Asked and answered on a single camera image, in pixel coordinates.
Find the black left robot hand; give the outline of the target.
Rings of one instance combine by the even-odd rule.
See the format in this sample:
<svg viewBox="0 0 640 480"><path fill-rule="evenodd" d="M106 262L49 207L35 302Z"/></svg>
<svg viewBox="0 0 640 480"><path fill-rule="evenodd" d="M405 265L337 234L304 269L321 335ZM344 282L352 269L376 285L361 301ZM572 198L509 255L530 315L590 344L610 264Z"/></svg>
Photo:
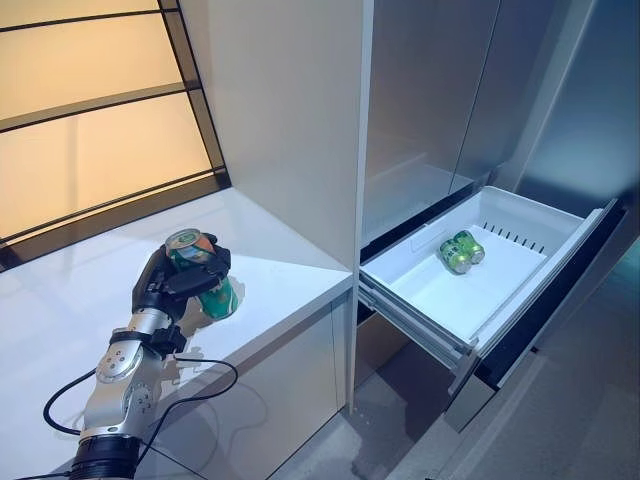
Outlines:
<svg viewBox="0 0 640 480"><path fill-rule="evenodd" d="M219 320L233 313L234 294L227 275L231 252L219 245L205 252L203 263L178 258L178 265L164 245L150 256L132 292L132 312L145 308L159 310L177 322L186 312L192 297L200 300L202 311Z"/></svg>

